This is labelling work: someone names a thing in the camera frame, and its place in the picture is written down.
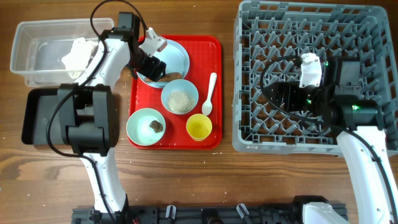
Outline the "brown bread stick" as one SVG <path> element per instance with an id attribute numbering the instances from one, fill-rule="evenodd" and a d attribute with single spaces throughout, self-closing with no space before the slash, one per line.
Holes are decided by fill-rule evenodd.
<path id="1" fill-rule="evenodd" d="M 166 74 L 163 78 L 159 79 L 158 82 L 171 82 L 178 79 L 182 79 L 182 75 L 178 72 L 173 72 Z"/>

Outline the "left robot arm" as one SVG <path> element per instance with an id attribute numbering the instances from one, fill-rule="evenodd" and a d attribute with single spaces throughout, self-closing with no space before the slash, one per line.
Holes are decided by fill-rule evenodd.
<path id="1" fill-rule="evenodd" d="M 95 195 L 89 222 L 134 223 L 114 155 L 119 117 L 112 89 L 123 68 L 153 82 L 165 77 L 166 64 L 154 53 L 162 51 L 167 41 L 151 29 L 139 39 L 143 26 L 140 16 L 119 13 L 118 26 L 99 34 L 97 50 L 85 72 L 57 91 L 58 105 L 50 118 L 59 117 L 61 137 L 71 146 L 71 157 L 81 159 L 86 167 Z"/>

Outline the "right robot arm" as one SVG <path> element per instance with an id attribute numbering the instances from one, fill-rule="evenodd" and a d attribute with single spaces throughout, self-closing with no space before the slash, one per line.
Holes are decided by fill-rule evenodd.
<path id="1" fill-rule="evenodd" d="M 349 169 L 362 223 L 397 223 L 397 186 L 387 156 L 382 109 L 361 98 L 361 62 L 314 54 L 293 56 L 297 82 L 260 81 L 261 92 L 276 110 L 333 131 Z"/>

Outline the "yellow plastic cup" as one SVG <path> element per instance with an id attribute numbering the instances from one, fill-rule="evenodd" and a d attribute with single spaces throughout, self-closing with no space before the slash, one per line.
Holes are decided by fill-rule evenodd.
<path id="1" fill-rule="evenodd" d="M 194 114 L 187 119 L 187 133 L 195 141 L 204 141 L 211 134 L 212 129 L 210 118 L 203 114 Z"/>

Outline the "mint green bowl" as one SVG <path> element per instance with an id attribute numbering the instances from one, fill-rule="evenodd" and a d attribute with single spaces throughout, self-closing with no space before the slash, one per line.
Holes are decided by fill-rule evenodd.
<path id="1" fill-rule="evenodd" d="M 164 130 L 161 133 L 155 133 L 149 127 L 153 120 L 157 120 L 163 124 Z M 166 123 L 164 117 L 152 108 L 143 108 L 133 112 L 126 125 L 128 137 L 138 146 L 151 146 L 157 143 L 165 134 L 165 130 Z"/>

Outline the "white rice pile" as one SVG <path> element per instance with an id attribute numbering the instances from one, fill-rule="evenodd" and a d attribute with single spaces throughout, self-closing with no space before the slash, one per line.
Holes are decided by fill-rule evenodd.
<path id="1" fill-rule="evenodd" d="M 172 113 L 185 114 L 193 109 L 194 97 L 185 90 L 173 90 L 167 97 L 167 106 Z"/>

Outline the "dark brown food scrap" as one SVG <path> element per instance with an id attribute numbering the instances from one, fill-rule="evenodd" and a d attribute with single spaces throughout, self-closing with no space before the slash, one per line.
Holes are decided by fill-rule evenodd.
<path id="1" fill-rule="evenodd" d="M 153 121 L 150 123 L 149 127 L 150 127 L 151 129 L 153 129 L 153 131 L 154 131 L 155 133 L 161 133 L 161 132 L 164 130 L 163 124 L 160 123 L 160 122 L 157 121 L 157 120 L 153 120 Z"/>

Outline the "light blue rice bowl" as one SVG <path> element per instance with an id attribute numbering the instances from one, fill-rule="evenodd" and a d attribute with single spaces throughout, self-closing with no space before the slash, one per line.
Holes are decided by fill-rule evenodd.
<path id="1" fill-rule="evenodd" d="M 164 108 L 177 115 L 191 112 L 196 107 L 198 98 L 196 86 L 184 79 L 169 82 L 161 93 L 161 102 Z"/>

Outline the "white napkin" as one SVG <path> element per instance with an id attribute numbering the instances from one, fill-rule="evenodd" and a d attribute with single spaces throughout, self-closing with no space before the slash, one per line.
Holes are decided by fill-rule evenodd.
<path id="1" fill-rule="evenodd" d="M 70 78 L 77 79 L 81 75 L 82 70 L 86 69 L 93 57 L 92 54 L 97 46 L 97 42 L 86 40 L 84 37 L 73 41 L 70 52 L 62 58 L 62 63 Z"/>

